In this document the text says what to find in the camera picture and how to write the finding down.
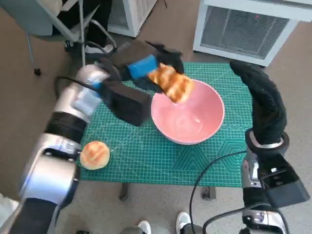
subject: chair leg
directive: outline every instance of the chair leg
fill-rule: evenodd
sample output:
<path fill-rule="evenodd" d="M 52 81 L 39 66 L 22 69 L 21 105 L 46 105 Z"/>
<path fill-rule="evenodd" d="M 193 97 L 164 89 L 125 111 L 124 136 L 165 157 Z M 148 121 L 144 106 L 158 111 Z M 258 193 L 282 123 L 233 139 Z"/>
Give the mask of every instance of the chair leg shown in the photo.
<path fill-rule="evenodd" d="M 112 36 L 105 30 L 105 28 L 96 20 L 92 19 L 90 20 L 90 23 L 95 24 L 99 29 L 107 36 L 107 38 L 113 43 L 114 49 L 117 49 L 116 41 L 112 38 Z"/>
<path fill-rule="evenodd" d="M 85 52 L 85 46 L 84 46 L 83 0 L 78 0 L 78 3 L 79 3 L 82 66 L 85 66 L 86 65 L 86 52 Z"/>
<path fill-rule="evenodd" d="M 30 38 L 29 38 L 29 34 L 28 33 L 26 33 L 26 39 L 27 39 L 27 45 L 28 45 L 28 50 L 29 50 L 30 61 L 31 61 L 31 64 L 32 64 L 32 66 L 34 68 L 34 74 L 36 76 L 40 76 L 41 75 L 41 70 L 40 70 L 40 68 L 37 68 L 36 65 L 35 65 L 33 48 L 31 46 L 31 42 L 30 42 Z"/>

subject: black cable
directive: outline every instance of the black cable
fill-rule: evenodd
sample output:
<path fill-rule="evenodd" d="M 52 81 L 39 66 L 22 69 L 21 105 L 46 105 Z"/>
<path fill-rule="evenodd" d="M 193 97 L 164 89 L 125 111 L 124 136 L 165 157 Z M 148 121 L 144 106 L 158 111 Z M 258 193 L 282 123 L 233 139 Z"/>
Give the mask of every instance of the black cable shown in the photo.
<path fill-rule="evenodd" d="M 194 223 L 193 223 L 193 216 L 192 216 L 192 203 L 193 203 L 193 197 L 194 197 L 194 193 L 195 193 L 195 190 L 196 190 L 196 187 L 198 186 L 200 180 L 202 179 L 202 177 L 205 175 L 205 173 L 208 171 L 208 169 L 216 162 L 218 162 L 219 160 L 222 160 L 226 157 L 230 157 L 230 156 L 233 156 L 233 155 L 239 155 L 239 154 L 244 154 L 246 153 L 247 151 L 244 150 L 244 151 L 239 151 L 239 152 L 236 152 L 236 153 L 232 153 L 232 154 L 228 154 L 228 155 L 224 155 L 222 157 L 219 157 L 217 159 L 215 159 L 214 161 L 212 161 L 211 163 L 208 164 L 208 166 L 202 171 L 202 173 L 200 174 L 200 176 L 198 177 L 197 181 L 195 182 L 194 184 L 194 187 L 193 187 L 193 191 L 192 191 L 192 194 L 191 194 L 191 198 L 190 198 L 190 218 L 191 218 L 191 227 L 192 227 L 192 232 L 193 234 L 196 234 L 195 233 L 195 229 L 194 229 Z"/>
<path fill-rule="evenodd" d="M 281 212 L 281 210 L 279 208 L 277 208 L 277 212 L 282 217 L 282 220 L 284 222 L 285 229 L 286 229 L 286 234 L 291 234 L 291 231 L 289 230 L 289 226 L 288 226 L 288 222 L 286 220 L 286 217 L 283 215 L 283 213 Z"/>
<path fill-rule="evenodd" d="M 73 78 L 70 78 L 70 77 L 63 77 L 63 76 L 59 76 L 59 77 L 56 77 L 55 80 L 54 80 L 54 93 L 55 93 L 55 96 L 58 98 L 59 97 L 59 81 L 61 79 L 66 79 L 66 80 L 70 80 L 71 82 L 73 83 L 77 83 L 85 88 L 88 88 L 88 89 L 91 89 L 95 92 L 98 92 L 98 89 L 96 87 L 93 87 L 92 85 L 90 84 L 86 84 L 80 80 L 76 80 L 76 79 L 73 79 Z"/>
<path fill-rule="evenodd" d="M 224 218 L 226 216 L 229 216 L 229 215 L 234 215 L 234 214 L 237 214 L 237 213 L 240 213 L 244 210 L 251 210 L 257 206 L 270 206 L 270 204 L 268 202 L 258 202 L 258 203 L 255 203 L 251 206 L 246 206 L 246 207 L 243 207 L 243 208 L 239 208 L 239 209 L 236 209 L 236 210 L 232 210 L 232 211 L 227 211 L 227 212 L 224 212 L 222 214 L 218 214 L 210 219 L 208 219 L 204 225 L 203 225 L 203 229 L 202 229 L 202 234 L 206 234 L 206 228 L 209 224 L 211 224 L 212 222 L 216 221 L 217 219 L 220 219 L 220 218 Z"/>

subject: vent grille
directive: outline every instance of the vent grille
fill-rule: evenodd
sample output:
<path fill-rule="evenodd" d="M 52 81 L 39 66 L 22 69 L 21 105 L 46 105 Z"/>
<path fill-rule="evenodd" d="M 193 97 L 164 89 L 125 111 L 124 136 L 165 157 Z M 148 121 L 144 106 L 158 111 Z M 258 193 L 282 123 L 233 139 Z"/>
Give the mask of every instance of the vent grille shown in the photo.
<path fill-rule="evenodd" d="M 142 25 L 148 17 L 157 0 L 135 0 L 139 25 Z"/>
<path fill-rule="evenodd" d="M 265 59 L 288 21 L 209 6 L 201 46 Z"/>

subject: blue gripper pad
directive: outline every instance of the blue gripper pad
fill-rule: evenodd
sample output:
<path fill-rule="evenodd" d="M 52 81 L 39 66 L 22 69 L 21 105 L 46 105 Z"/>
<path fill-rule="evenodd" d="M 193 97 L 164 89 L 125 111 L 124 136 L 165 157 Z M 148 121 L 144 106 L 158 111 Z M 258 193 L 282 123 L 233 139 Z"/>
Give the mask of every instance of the blue gripper pad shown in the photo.
<path fill-rule="evenodd" d="M 127 67 L 133 79 L 140 79 L 145 77 L 151 71 L 157 69 L 157 64 L 158 62 L 155 56 L 149 55 L 140 61 L 131 63 Z"/>

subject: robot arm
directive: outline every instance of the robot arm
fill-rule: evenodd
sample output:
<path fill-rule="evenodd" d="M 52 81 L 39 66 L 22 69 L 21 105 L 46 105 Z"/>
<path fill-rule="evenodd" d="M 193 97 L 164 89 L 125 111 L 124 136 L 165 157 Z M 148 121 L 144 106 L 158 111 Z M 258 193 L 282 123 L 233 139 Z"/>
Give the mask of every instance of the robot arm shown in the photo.
<path fill-rule="evenodd" d="M 76 159 L 82 150 L 80 141 L 101 101 L 130 124 L 139 125 L 145 120 L 151 97 L 111 78 L 99 67 L 87 65 L 79 70 L 76 80 L 97 87 L 98 92 L 76 83 L 62 92 L 25 168 L 21 203 L 1 234 L 45 234 L 50 224 L 54 227 L 60 209 L 73 199 L 79 181 Z"/>
<path fill-rule="evenodd" d="M 284 158 L 289 146 L 284 132 L 286 109 L 275 84 L 259 68 L 238 61 L 230 66 L 253 96 L 253 128 L 245 133 L 247 155 L 241 170 L 245 207 L 268 203 L 243 211 L 247 227 L 240 233 L 289 234 L 278 208 L 307 201 L 310 196 Z"/>

